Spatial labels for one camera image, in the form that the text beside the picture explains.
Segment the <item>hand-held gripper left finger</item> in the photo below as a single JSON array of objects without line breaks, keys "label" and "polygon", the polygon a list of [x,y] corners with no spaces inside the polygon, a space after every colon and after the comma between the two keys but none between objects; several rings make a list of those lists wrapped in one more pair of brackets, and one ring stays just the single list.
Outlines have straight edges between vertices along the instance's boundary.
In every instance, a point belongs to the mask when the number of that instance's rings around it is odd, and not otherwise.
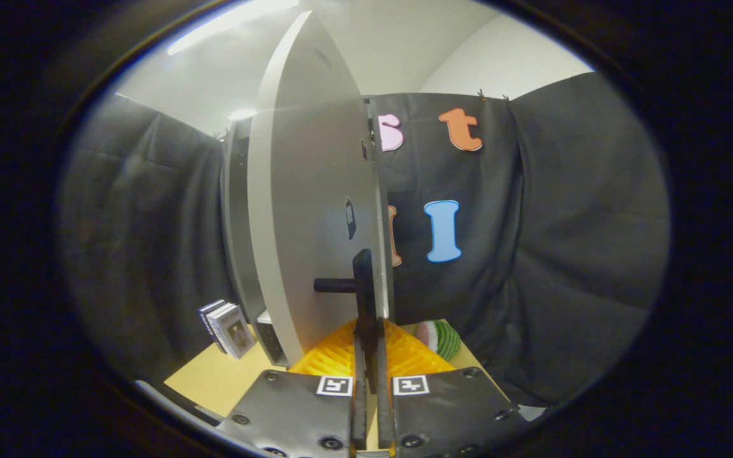
[{"label": "hand-held gripper left finger", "polygon": [[219,431],[282,457],[354,457],[367,447],[368,380],[355,320],[288,371],[265,370]]}]

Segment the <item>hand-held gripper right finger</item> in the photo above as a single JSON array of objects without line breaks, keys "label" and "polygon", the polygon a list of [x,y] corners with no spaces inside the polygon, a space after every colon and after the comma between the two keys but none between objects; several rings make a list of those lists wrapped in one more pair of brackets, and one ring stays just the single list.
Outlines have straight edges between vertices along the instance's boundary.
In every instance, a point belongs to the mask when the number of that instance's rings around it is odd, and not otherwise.
[{"label": "hand-held gripper right finger", "polygon": [[501,391],[448,322],[386,321],[376,446],[390,457],[495,455],[533,422]]}]

